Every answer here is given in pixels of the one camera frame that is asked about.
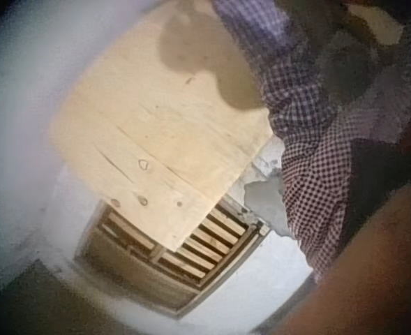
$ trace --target wooden board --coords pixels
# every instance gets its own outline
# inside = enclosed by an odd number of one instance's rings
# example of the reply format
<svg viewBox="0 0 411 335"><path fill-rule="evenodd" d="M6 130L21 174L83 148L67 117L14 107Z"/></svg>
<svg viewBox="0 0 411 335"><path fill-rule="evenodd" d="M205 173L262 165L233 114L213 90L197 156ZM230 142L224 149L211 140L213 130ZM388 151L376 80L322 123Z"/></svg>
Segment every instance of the wooden board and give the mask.
<svg viewBox="0 0 411 335"><path fill-rule="evenodd" d="M153 9L94 62L52 122L74 171L171 251L270 137L248 66L205 0Z"/></svg>

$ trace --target shirt sleeve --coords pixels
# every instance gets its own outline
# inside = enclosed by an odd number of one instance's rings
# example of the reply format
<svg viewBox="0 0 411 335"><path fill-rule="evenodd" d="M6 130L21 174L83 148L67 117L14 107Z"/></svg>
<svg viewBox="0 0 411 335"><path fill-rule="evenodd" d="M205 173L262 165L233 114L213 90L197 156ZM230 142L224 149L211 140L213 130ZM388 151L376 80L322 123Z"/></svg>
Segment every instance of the shirt sleeve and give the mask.
<svg viewBox="0 0 411 335"><path fill-rule="evenodd" d="M285 143L287 187L306 170L336 116L308 39L274 0L214 0L214 8L244 53L269 109L272 130Z"/></svg>

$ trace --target plaid shirt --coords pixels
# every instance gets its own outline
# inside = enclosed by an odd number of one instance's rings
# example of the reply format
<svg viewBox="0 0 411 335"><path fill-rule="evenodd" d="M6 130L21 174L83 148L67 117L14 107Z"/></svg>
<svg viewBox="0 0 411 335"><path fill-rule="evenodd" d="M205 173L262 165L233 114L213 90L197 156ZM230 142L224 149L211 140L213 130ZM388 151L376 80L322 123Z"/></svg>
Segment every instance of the plaid shirt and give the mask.
<svg viewBox="0 0 411 335"><path fill-rule="evenodd" d="M214 0L249 63L282 157L287 224L316 280L337 256L348 205L353 140L397 143L411 119L411 22L395 65L349 106L331 105L308 40L274 0Z"/></svg>

